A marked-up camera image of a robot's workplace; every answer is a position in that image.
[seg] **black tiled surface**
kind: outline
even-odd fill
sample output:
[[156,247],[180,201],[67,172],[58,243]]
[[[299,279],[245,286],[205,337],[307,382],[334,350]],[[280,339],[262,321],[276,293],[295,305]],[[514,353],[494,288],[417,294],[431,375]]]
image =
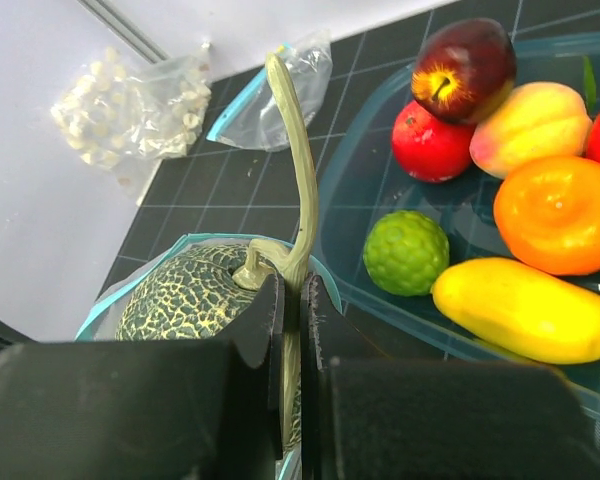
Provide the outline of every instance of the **black tiled surface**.
[[[319,179],[369,95],[417,55],[425,32],[430,35],[450,22],[476,16],[497,19],[513,32],[516,40],[597,31],[600,0],[461,0],[438,8],[433,14],[425,12],[335,42],[334,78],[322,109],[309,127],[314,158],[320,162]],[[185,233],[258,233],[287,241],[292,237],[299,212],[295,207],[298,197],[289,152],[269,156],[204,140],[222,108],[260,68],[213,86],[203,133],[190,152],[193,160],[163,164],[145,199],[145,207],[140,208],[121,248],[121,256],[111,269],[107,285],[125,278],[142,261],[169,248]],[[294,207],[280,208],[289,205]],[[440,358],[437,349],[396,332],[353,306],[349,306],[347,316],[356,328],[394,355]]]

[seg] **fruit stem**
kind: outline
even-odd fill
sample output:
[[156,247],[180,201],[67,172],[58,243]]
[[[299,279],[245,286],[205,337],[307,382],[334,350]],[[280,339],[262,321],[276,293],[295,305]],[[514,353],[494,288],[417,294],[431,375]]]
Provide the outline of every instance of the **fruit stem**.
[[442,89],[449,84],[451,84],[451,80],[449,80],[447,77],[444,77],[444,80],[442,81],[442,83],[440,84],[438,89],[434,92],[433,96],[431,97],[431,100],[433,100],[434,102],[437,102],[438,95],[440,95],[440,92],[442,91]]

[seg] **transparent blue container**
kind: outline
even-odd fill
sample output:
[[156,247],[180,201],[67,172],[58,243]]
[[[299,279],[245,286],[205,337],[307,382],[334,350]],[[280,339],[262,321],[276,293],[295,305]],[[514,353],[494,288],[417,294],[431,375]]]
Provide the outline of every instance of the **transparent blue container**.
[[[600,33],[519,42],[517,83],[555,81],[584,93],[583,57],[591,60],[600,108]],[[474,341],[474,336],[442,316],[430,296],[402,298],[377,288],[362,264],[364,241],[374,223],[395,210],[418,210],[449,236],[451,261],[485,256],[511,257],[496,229],[492,204],[500,181],[472,166],[440,185],[409,177],[391,154],[396,116],[411,101],[412,67],[388,78],[352,123],[320,186],[320,223],[314,250],[335,278],[343,300],[377,316],[449,355],[465,360],[507,358]],[[569,278],[600,293],[600,272]],[[600,420],[600,361],[561,368],[586,413]]]

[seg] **yellow fruit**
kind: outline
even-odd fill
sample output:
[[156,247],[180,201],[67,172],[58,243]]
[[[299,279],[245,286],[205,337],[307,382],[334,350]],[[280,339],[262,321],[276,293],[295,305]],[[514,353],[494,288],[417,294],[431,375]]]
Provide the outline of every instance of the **yellow fruit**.
[[592,121],[572,88],[533,82],[514,88],[496,112],[480,123],[469,151],[474,163],[497,178],[543,157],[579,156]]
[[600,295],[515,260],[460,263],[431,293],[442,314],[518,355],[553,364],[600,359]]

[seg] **green bumpy fruit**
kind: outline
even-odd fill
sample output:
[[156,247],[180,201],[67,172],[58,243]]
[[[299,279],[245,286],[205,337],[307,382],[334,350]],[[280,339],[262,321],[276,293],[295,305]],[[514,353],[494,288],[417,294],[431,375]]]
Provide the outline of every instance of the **green bumpy fruit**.
[[449,266],[449,239],[426,215],[399,210],[373,226],[362,259],[382,290],[407,297],[427,295]]

